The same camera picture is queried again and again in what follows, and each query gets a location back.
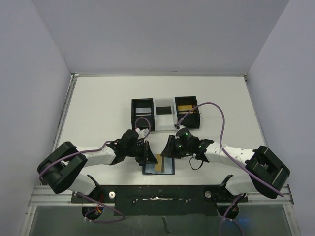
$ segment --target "white wall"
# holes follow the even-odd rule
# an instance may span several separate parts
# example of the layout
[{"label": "white wall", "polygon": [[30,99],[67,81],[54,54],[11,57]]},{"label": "white wall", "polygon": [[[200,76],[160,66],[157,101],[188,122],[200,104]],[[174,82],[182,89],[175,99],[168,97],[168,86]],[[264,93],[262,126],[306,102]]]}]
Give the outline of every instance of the white wall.
[{"label": "white wall", "polygon": [[237,74],[249,71],[288,0],[33,2],[71,72]]},{"label": "white wall", "polygon": [[248,75],[267,144],[291,169],[303,236],[315,232],[314,11],[314,0],[291,0]]},{"label": "white wall", "polygon": [[0,1],[0,229],[19,233],[70,72],[30,0]]}]

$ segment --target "white panel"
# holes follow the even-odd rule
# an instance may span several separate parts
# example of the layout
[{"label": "white panel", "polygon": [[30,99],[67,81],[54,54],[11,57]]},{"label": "white panel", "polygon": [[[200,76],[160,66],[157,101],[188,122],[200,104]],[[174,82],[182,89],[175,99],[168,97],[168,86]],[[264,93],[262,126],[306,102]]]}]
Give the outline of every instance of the white panel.
[{"label": "white panel", "polygon": [[291,170],[303,236],[315,235],[314,10],[314,0],[291,0],[248,75],[266,142]]},{"label": "white panel", "polygon": [[0,73],[0,235],[15,236],[39,183],[36,168],[52,149],[70,80],[31,0],[0,1]]},{"label": "white panel", "polygon": [[[240,148],[263,145],[258,123],[243,77],[78,77],[60,144],[71,141],[85,147],[100,146],[120,138],[131,128],[131,100],[196,96],[198,103],[215,102],[226,117],[223,143]],[[219,140],[220,112],[213,106],[200,107],[199,138]],[[148,141],[153,153],[161,153],[172,132],[154,133]],[[87,167],[100,184],[218,184],[242,170],[219,163],[205,163],[193,171],[189,159],[175,160],[174,176],[144,176],[134,158],[114,166]]]},{"label": "white panel", "polygon": [[[155,131],[175,131],[175,124],[177,123],[177,114],[174,108],[175,98],[154,98],[155,110]],[[171,107],[171,114],[158,115],[157,107]]]},{"label": "white panel", "polygon": [[289,0],[33,0],[72,72],[247,73]]}]

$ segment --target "metal frame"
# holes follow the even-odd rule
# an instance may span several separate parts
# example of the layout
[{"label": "metal frame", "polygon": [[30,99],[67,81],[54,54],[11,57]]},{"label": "metal frame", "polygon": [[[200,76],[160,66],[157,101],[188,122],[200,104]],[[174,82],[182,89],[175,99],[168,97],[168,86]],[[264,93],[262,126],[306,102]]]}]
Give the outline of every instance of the metal frame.
[{"label": "metal frame", "polygon": [[283,206],[284,211],[285,211],[285,215],[286,215],[286,219],[287,222],[289,224],[290,230],[291,230],[291,234],[293,236],[300,236],[300,231],[299,231],[299,227],[295,218],[295,214],[293,212],[293,205],[292,204],[287,204]]},{"label": "metal frame", "polygon": [[[58,147],[60,136],[63,131],[64,122],[65,122],[67,112],[70,106],[70,102],[71,102],[71,98],[74,92],[77,78],[82,77],[82,76],[91,76],[91,77],[96,77],[96,76],[240,76],[240,77],[244,77],[245,83],[246,83],[246,77],[245,77],[246,74],[237,74],[237,75],[235,74],[216,75],[216,74],[196,74],[196,73],[183,74],[183,73],[178,73],[177,71],[165,72],[165,73],[154,73],[154,74],[138,73],[138,74],[127,74],[127,75],[126,74],[124,75],[104,74],[104,73],[80,73],[80,74],[72,73],[52,151],[54,151]],[[266,144],[264,135],[260,127],[258,117],[257,117],[257,122],[260,128],[261,135],[263,137],[263,141]],[[292,198],[289,185],[283,187],[281,192],[284,194],[284,198],[278,198],[278,199],[268,199],[259,193],[251,193],[251,194],[248,194],[249,201],[247,203],[240,203],[240,204],[242,205],[266,205],[266,204],[283,205],[285,215],[287,217],[292,235],[300,236],[296,218],[293,212],[292,205],[294,204],[294,201]],[[92,203],[91,204],[72,204],[71,196],[72,196],[72,192],[70,190],[64,191],[61,194],[55,194],[49,186],[36,185],[34,187],[34,190],[30,199],[30,203],[27,208],[26,216],[21,227],[20,236],[29,235],[37,206],[95,206],[96,205]]]},{"label": "metal frame", "polygon": [[[291,205],[293,203],[292,195],[289,186],[282,188],[281,192],[284,194],[283,198],[269,199],[260,193],[248,193],[248,202],[239,203],[240,205],[266,205],[266,204],[280,204]],[[66,190],[62,193],[55,194],[49,186],[37,185],[34,188],[30,199],[30,206],[96,206],[94,203],[71,203],[72,191]],[[218,203],[218,205],[230,205],[231,203]]]},{"label": "metal frame", "polygon": [[70,102],[72,99],[72,95],[74,92],[74,88],[75,88],[75,84],[77,81],[77,78],[75,76],[75,74],[71,74],[71,79],[70,79],[70,83],[69,83],[69,87],[68,87],[68,91],[67,91],[67,95],[65,97],[65,101],[64,101],[64,105],[63,105],[63,110],[60,116],[60,120],[59,120],[59,124],[58,124],[58,128],[57,128],[57,133],[56,133],[56,137],[54,140],[54,144],[53,144],[53,149],[52,152],[59,146],[59,140],[60,140],[60,136],[61,133],[63,132],[63,126],[64,126],[64,122],[68,113],[68,109],[70,106]]}]

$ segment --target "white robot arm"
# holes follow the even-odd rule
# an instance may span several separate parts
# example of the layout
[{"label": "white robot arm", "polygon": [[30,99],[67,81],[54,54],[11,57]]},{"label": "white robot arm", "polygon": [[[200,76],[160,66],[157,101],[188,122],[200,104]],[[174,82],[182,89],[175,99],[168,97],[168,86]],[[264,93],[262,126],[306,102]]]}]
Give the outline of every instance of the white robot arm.
[{"label": "white robot arm", "polygon": [[49,184],[55,193],[69,189],[89,195],[97,182],[91,176],[80,174],[83,167],[115,165],[126,156],[135,157],[139,165],[158,162],[149,142],[144,141],[147,133],[147,129],[128,130],[121,139],[108,142],[101,148],[76,147],[71,142],[64,142],[38,166],[39,178]]},{"label": "white robot arm", "polygon": [[280,191],[290,175],[290,170],[269,148],[265,146],[258,149],[228,146],[223,148],[212,140],[199,140],[187,128],[181,126],[175,136],[169,136],[161,156],[171,158],[193,156],[203,162],[218,162],[241,168],[246,173],[230,175],[225,180],[224,186],[232,195],[260,192],[268,198],[277,197],[278,194],[267,185]]}]

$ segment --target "glass panel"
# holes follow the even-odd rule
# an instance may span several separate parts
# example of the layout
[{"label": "glass panel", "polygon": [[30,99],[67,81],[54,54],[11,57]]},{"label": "glass panel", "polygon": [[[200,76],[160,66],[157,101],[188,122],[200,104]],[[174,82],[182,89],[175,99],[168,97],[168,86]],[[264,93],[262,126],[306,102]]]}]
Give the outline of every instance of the glass panel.
[{"label": "glass panel", "polygon": [[[282,205],[241,205],[237,222],[245,236],[291,236]],[[99,220],[117,219],[106,210]],[[204,215],[127,216],[114,224],[84,223],[80,206],[38,206],[30,236],[217,236],[221,217]],[[225,222],[223,236],[241,236]]]}]

